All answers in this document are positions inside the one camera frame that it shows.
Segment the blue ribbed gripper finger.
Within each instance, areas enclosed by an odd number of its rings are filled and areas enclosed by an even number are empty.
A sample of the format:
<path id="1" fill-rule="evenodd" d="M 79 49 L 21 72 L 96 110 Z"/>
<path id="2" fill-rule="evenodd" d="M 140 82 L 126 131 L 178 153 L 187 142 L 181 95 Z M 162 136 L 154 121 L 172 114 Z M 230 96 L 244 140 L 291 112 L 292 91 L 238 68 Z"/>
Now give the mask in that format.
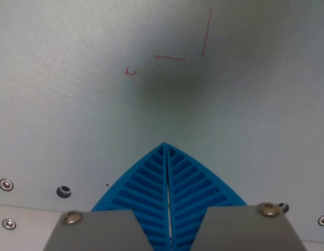
<path id="1" fill-rule="evenodd" d="M 167 145 L 129 168 L 90 212 L 62 214 L 45 250 L 170 250 Z"/>
<path id="2" fill-rule="evenodd" d="M 166 154 L 173 250 L 305 250 L 278 204 L 248 205 L 185 152 Z"/>

